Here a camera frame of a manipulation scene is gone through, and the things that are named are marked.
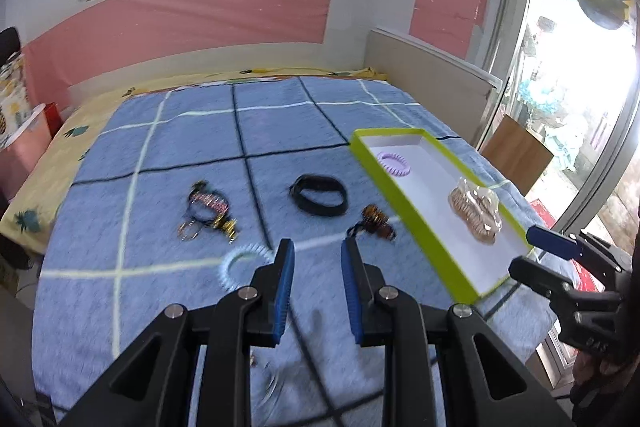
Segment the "person's right hand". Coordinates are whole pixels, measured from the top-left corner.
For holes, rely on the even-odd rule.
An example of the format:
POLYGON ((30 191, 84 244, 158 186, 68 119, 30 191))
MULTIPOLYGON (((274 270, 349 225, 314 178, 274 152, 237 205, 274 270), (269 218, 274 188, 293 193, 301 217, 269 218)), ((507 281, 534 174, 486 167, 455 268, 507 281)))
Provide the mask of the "person's right hand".
POLYGON ((570 401, 574 405, 585 407, 597 395, 616 392, 619 371, 619 365, 579 351, 573 365, 574 385, 570 392, 570 401))

